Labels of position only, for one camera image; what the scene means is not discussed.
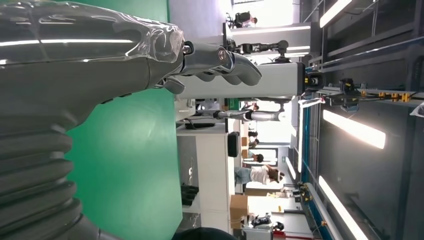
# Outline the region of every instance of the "table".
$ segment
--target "table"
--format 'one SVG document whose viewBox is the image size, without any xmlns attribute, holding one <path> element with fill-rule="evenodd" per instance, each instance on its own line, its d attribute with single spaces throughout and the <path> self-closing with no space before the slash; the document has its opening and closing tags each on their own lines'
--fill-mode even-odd
<svg viewBox="0 0 424 240">
<path fill-rule="evenodd" d="M 194 138 L 191 144 L 183 149 L 178 146 L 180 156 L 192 152 L 196 162 L 193 174 L 197 176 L 199 193 L 190 207 L 183 212 L 200 213 L 202 227 L 217 228 L 231 233 L 230 199 L 235 194 L 234 158 L 228 156 L 227 138 L 224 123 L 216 123 L 214 127 L 189 130 L 182 125 L 177 128 L 178 142 L 181 138 Z"/>
</svg>

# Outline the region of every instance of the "window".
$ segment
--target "window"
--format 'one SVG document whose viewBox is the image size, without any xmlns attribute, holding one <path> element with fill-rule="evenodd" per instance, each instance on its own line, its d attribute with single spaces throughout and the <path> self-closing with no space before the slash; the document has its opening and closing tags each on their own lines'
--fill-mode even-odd
<svg viewBox="0 0 424 240">
<path fill-rule="evenodd" d="M 262 154 L 263 158 L 266 159 L 266 161 L 268 161 L 268 159 L 273 159 L 277 157 L 277 150 L 276 149 L 261 149 L 261 148 L 256 148 L 256 149 L 250 149 L 250 151 L 253 154 Z"/>
<path fill-rule="evenodd" d="M 277 167 L 277 165 L 278 165 L 277 161 L 257 162 L 257 161 L 246 161 L 246 159 L 243 160 L 243 163 L 247 164 L 247 165 L 251 165 L 252 167 L 259 167 L 261 165 L 269 165 L 269 166 L 272 166 L 272 167 Z"/>
<path fill-rule="evenodd" d="M 256 27 L 276 27 L 293 24 L 293 0 L 234 0 L 232 12 L 250 12 L 257 18 Z"/>
</svg>

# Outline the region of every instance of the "fluorescent light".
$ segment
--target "fluorescent light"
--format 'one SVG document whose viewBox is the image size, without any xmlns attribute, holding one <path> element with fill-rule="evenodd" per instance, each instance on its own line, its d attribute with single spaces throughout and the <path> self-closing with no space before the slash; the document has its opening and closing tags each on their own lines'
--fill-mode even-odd
<svg viewBox="0 0 424 240">
<path fill-rule="evenodd" d="M 340 13 L 352 0 L 338 0 L 330 9 L 324 13 L 319 20 L 319 26 L 322 28 L 328 24 L 338 13 Z"/>
<path fill-rule="evenodd" d="M 333 112 L 324 110 L 322 117 L 327 122 L 344 130 L 353 137 L 379 149 L 384 149 L 386 134 L 380 130 L 362 124 L 360 122 L 345 118 Z"/>
<path fill-rule="evenodd" d="M 303 164 L 303 141 L 304 141 L 304 109 L 301 107 L 299 111 L 299 151 L 297 159 L 297 171 L 302 173 L 302 164 Z"/>
<path fill-rule="evenodd" d="M 132 43 L 127 39 L 44 39 L 43 44 L 67 44 L 67 43 Z M 39 44 L 38 40 L 22 40 L 22 41 L 4 41 L 0 42 L 0 47 Z"/>
<path fill-rule="evenodd" d="M 368 240 L 367 236 L 365 236 L 365 233 L 361 230 L 361 228 L 358 226 L 358 224 L 355 222 L 355 220 L 346 210 L 345 206 L 343 206 L 343 204 L 337 198 L 336 194 L 333 192 L 322 176 L 319 176 L 318 183 L 319 186 L 321 186 L 322 191 L 337 210 L 338 214 L 341 216 L 341 219 L 343 219 L 344 223 L 346 223 L 347 227 L 352 232 L 353 236 L 359 240 Z"/>
<path fill-rule="evenodd" d="M 66 22 L 66 21 L 43 21 L 43 22 L 40 22 L 40 24 L 74 24 L 74 23 Z"/>
<path fill-rule="evenodd" d="M 311 26 L 289 26 L 289 27 L 279 27 L 279 28 L 267 28 L 267 29 L 255 29 L 255 30 L 240 30 L 232 31 L 232 35 L 246 35 L 246 34 L 265 34 L 265 33 L 276 33 L 276 32 L 285 32 L 285 31 L 296 31 L 296 30 L 305 30 L 311 29 Z"/>
<path fill-rule="evenodd" d="M 308 55 L 308 54 L 309 54 L 309 52 L 291 52 L 291 53 L 284 53 L 284 57 L 292 58 L 292 57 L 305 56 L 305 55 Z"/>
<path fill-rule="evenodd" d="M 67 44 L 67 43 L 132 43 L 126 39 L 45 39 L 43 44 Z"/>
<path fill-rule="evenodd" d="M 292 50 L 306 50 L 306 49 L 310 49 L 311 46 L 289 46 L 287 48 L 287 51 L 292 51 Z"/>
<path fill-rule="evenodd" d="M 4 41 L 4 42 L 0 42 L 0 47 L 26 45 L 26 44 L 38 44 L 38 43 L 40 43 L 38 40 Z"/>
<path fill-rule="evenodd" d="M 288 157 L 286 157 L 285 162 L 287 163 L 288 166 L 288 170 L 290 170 L 291 176 L 293 177 L 293 179 L 296 179 L 296 171 L 293 168 L 292 163 L 290 162 L 290 159 Z"/>
</svg>

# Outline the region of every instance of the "robotic hand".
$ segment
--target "robotic hand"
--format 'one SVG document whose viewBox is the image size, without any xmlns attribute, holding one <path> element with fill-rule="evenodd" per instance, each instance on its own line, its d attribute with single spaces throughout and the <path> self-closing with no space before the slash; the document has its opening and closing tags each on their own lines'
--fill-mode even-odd
<svg viewBox="0 0 424 240">
<path fill-rule="evenodd" d="M 98 104 L 178 75 L 253 86 L 261 73 L 220 46 L 184 42 L 172 24 L 75 2 L 0 6 L 0 239 L 117 240 L 73 198 L 66 131 Z"/>
</svg>

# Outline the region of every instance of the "person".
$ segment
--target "person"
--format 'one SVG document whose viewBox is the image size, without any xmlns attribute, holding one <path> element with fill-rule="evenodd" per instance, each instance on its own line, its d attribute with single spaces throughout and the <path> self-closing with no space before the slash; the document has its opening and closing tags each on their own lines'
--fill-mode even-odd
<svg viewBox="0 0 424 240">
<path fill-rule="evenodd" d="M 256 17 L 253 17 L 249 11 L 235 14 L 236 28 L 252 27 L 252 23 L 256 25 L 257 22 L 258 19 Z"/>
<path fill-rule="evenodd" d="M 249 148 L 254 149 L 260 143 L 257 138 L 253 138 L 253 136 L 249 137 Z"/>
<path fill-rule="evenodd" d="M 172 240 L 237 240 L 237 238 L 216 228 L 198 227 L 175 233 Z"/>
<path fill-rule="evenodd" d="M 247 133 L 247 135 L 248 135 L 249 137 L 255 137 L 255 138 L 257 138 L 257 137 L 258 137 L 258 132 L 257 132 L 257 131 L 249 131 L 249 132 Z"/>
<path fill-rule="evenodd" d="M 269 165 L 253 166 L 252 168 L 234 167 L 234 182 L 236 185 L 247 184 L 248 182 L 259 182 L 266 185 L 270 182 L 279 181 L 278 176 L 278 170 Z"/>
<path fill-rule="evenodd" d="M 248 103 L 246 103 L 244 105 L 244 107 L 241 108 L 241 110 L 257 111 L 257 110 L 259 110 L 259 106 L 258 106 L 258 104 L 256 104 L 256 102 L 253 102 L 251 105 L 249 105 Z"/>
<path fill-rule="evenodd" d="M 254 162 L 262 163 L 264 161 L 264 155 L 262 154 L 254 154 L 252 151 L 247 152 L 247 158 L 253 159 Z"/>
</svg>

